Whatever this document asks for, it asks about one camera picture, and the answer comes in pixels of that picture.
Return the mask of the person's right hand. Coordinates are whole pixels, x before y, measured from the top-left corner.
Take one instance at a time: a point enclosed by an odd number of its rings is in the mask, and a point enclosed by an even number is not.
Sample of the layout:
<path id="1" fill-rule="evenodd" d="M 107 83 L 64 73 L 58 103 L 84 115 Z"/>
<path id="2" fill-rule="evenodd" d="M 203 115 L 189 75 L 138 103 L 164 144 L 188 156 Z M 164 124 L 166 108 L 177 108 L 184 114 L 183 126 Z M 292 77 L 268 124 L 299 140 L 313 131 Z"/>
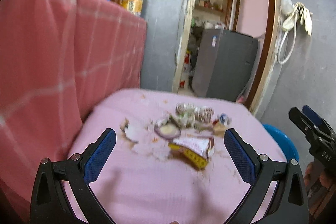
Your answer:
<path id="1" fill-rule="evenodd" d="M 306 167 L 305 176 L 303 177 L 306 188 L 308 188 L 308 186 L 311 183 L 312 173 L 314 171 L 314 167 L 315 167 L 315 165 L 314 165 L 313 161 L 310 162 Z M 333 178 L 329 177 L 326 174 L 326 172 L 323 170 L 321 172 L 321 174 L 319 175 L 319 182 L 321 183 L 321 185 L 323 187 L 329 189 L 335 183 L 335 180 Z"/>

